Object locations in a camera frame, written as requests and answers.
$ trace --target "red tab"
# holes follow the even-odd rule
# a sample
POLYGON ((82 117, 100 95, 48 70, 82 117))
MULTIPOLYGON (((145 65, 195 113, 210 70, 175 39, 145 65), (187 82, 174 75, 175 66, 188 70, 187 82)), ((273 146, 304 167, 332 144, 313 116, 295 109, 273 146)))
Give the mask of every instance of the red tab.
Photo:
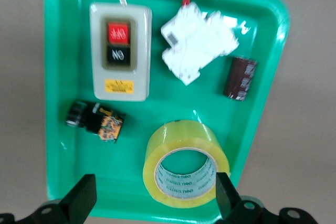
POLYGON ((125 23, 108 23, 108 38, 112 44, 130 43, 128 25, 125 23))
POLYGON ((190 4, 190 0, 182 0, 182 6, 188 6, 190 4))

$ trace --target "yellow tape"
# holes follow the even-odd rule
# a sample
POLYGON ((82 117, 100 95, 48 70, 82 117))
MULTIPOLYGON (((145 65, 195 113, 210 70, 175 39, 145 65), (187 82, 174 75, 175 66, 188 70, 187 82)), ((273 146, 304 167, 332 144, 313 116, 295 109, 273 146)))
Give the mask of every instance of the yellow tape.
POLYGON ((214 133, 195 121, 176 121, 160 127, 147 146, 143 181, 158 202, 175 208, 192 208, 215 198, 216 172, 229 174, 229 163, 214 133), (194 150, 208 159, 197 171, 173 174, 161 165, 170 154, 194 150))

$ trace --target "electrolytic capacitor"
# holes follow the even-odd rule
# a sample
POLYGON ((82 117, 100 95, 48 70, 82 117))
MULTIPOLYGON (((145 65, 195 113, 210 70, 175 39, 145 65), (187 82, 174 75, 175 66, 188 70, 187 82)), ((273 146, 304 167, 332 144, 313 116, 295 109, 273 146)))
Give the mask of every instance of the electrolytic capacitor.
POLYGON ((257 62, 254 60, 241 57, 233 58, 223 94, 231 99, 244 101, 251 85, 256 65, 257 62))

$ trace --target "tape core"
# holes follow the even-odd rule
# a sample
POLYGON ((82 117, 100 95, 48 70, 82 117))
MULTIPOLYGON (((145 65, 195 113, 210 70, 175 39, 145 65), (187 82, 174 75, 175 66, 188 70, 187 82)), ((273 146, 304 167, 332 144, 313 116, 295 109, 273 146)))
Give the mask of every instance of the tape core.
POLYGON ((164 155, 155 168, 155 183, 159 190, 177 199, 195 199, 210 191, 216 182, 217 165, 215 160, 198 148, 178 148, 164 155), (169 155, 179 151, 197 151, 207 156, 204 165, 190 174, 175 174, 162 166, 162 161, 169 155))

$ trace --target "gray background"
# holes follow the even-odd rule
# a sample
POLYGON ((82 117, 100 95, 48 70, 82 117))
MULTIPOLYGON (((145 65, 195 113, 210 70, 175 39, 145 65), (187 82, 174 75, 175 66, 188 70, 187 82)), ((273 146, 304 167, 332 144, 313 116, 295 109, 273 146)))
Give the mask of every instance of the gray background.
MULTIPOLYGON (((291 31, 238 191, 333 224, 336 0, 284 1, 291 31)), ((0 0, 0 212, 17 218, 47 200, 43 22, 43 0, 0 0)))

